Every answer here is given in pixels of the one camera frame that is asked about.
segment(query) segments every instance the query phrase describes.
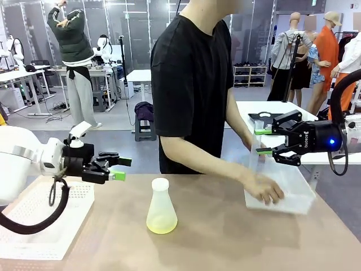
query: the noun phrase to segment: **gray pants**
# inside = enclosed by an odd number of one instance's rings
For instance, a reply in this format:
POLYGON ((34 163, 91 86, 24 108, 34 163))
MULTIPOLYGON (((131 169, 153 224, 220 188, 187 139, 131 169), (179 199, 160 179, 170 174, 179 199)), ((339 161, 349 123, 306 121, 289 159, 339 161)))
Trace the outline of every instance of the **gray pants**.
POLYGON ((74 71, 74 80, 70 79, 69 72, 70 71, 67 72, 68 96, 74 124, 78 125, 86 121, 92 126, 96 126, 97 122, 94 118, 91 82, 76 71, 74 71))

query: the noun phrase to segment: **white perforated panel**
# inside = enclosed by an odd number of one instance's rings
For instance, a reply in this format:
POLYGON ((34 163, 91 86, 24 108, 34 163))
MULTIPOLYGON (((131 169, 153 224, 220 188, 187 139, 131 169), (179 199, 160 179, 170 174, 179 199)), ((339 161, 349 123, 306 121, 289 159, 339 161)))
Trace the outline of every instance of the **white perforated panel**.
MULTIPOLYGON (((57 221, 44 231, 20 235, 0 226, 0 258, 22 260, 62 260, 94 202, 94 185, 70 182, 67 207, 57 221)), ((48 218, 59 205, 61 186, 50 207, 49 183, 40 183, 8 214, 15 222, 34 225, 48 218)))

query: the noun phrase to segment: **stool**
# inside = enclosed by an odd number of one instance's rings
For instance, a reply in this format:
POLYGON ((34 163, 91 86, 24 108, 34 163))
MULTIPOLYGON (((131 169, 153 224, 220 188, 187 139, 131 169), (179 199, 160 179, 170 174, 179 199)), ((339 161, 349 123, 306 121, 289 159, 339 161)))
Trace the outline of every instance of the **stool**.
POLYGON ((141 140, 150 139, 151 141, 157 140, 156 128, 154 122, 149 122, 149 125, 141 125, 140 120, 138 120, 137 115, 135 114, 135 141, 139 142, 141 140), (150 129, 150 132, 142 132, 142 129, 150 129))
POLYGON ((103 98, 103 92, 93 92, 93 108, 96 112, 104 112, 107 108, 107 103, 103 98))

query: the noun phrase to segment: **desk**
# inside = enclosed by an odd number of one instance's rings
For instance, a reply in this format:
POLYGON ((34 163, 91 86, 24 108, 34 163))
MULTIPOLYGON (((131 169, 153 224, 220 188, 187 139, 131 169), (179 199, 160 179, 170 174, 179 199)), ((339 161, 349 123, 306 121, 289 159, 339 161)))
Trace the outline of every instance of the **desk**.
MULTIPOLYGON (((269 112, 269 113, 288 113, 293 110, 299 110, 302 113, 303 121, 315 121, 318 118, 307 111, 299 108, 293 103, 287 102, 237 102, 238 110, 241 114, 242 119, 246 122, 248 129, 253 133, 254 122, 248 116, 249 113, 259 113, 259 112, 269 112)), ((262 136, 262 143, 267 147, 276 147, 285 142, 284 136, 262 136)), ((317 153, 317 154, 305 154, 301 157, 301 163, 303 165, 329 165, 328 155, 326 152, 317 153)), ((335 164, 343 165, 345 164, 345 158, 334 160, 335 164)), ((360 165, 361 164, 361 154, 351 154, 349 155, 349 164, 350 165, 360 165)), ((320 178, 320 172, 322 167, 313 167, 311 182, 312 186, 315 188, 318 179, 320 178)))
POLYGON ((48 69, 50 65, 33 65, 35 69, 48 69))
POLYGON ((144 90, 144 83, 152 82, 152 75, 150 69, 135 69, 129 73, 126 77, 128 82, 140 82, 140 88, 142 90, 142 102, 146 100, 146 92, 144 90))
MULTIPOLYGON (((62 76, 66 77, 67 76, 67 68, 63 67, 62 69, 49 69, 48 71, 52 71, 52 72, 57 72, 60 78, 60 83, 61 83, 61 88, 63 90, 63 95, 64 95, 64 100, 65 100, 65 104, 67 109, 68 107, 68 102, 67 102, 67 96, 65 95, 65 88, 64 88, 64 83, 63 80, 61 79, 62 76)), ((105 86, 107 88, 107 95, 108 95, 108 109, 106 110, 106 112, 109 112, 113 107, 114 107, 114 103, 112 103, 112 99, 111 99, 111 95, 110 95, 110 91, 109 91, 109 84, 108 84, 108 77, 113 77, 116 76, 116 73, 114 73, 114 68, 110 69, 110 70, 106 70, 106 69, 95 69, 95 67, 92 67, 92 69, 89 70, 89 74, 90 77, 105 77, 105 86)), ((112 86, 114 86, 114 82, 113 82, 113 78, 111 78, 110 80, 110 84, 112 86)), ((117 89, 114 89, 114 99, 118 100, 117 98, 117 89)))
MULTIPOLYGON (((2 260, 2 270, 33 271, 359 271, 361 244, 318 196, 307 216, 252 211, 236 181, 162 176, 178 225, 167 235, 147 230, 151 182, 128 175, 95 185, 95 202, 63 261, 2 260)), ((66 181, 79 180, 68 177, 66 181)), ((40 177, 37 182, 49 182, 40 177)), ((3 213, 6 215, 12 206, 3 213)))
POLYGON ((42 73, 44 75, 44 70, 39 70, 35 72, 27 72, 27 71, 11 71, 11 72, 5 72, 0 74, 0 85, 11 85, 14 88, 14 83, 21 82, 21 84, 24 86, 25 89, 25 97, 27 100, 30 100, 30 96, 26 90, 26 82, 29 82, 30 89, 33 93, 33 98, 35 101, 35 107, 38 111, 38 113, 29 113, 28 116, 52 116, 50 113, 42 113, 39 106, 39 101, 36 95, 36 91, 34 88, 34 83, 32 76, 36 75, 37 73, 42 73))

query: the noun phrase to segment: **blue top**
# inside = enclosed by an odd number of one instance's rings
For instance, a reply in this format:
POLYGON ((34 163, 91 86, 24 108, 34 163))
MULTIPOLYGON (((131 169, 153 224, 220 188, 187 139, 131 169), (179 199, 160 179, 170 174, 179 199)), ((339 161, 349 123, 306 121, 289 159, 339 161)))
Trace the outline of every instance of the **blue top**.
POLYGON ((310 85, 324 82, 325 77, 321 74, 320 67, 315 64, 315 59, 317 59, 318 61, 321 61, 320 55, 318 53, 318 49, 315 44, 312 45, 307 58, 310 63, 313 63, 310 85))

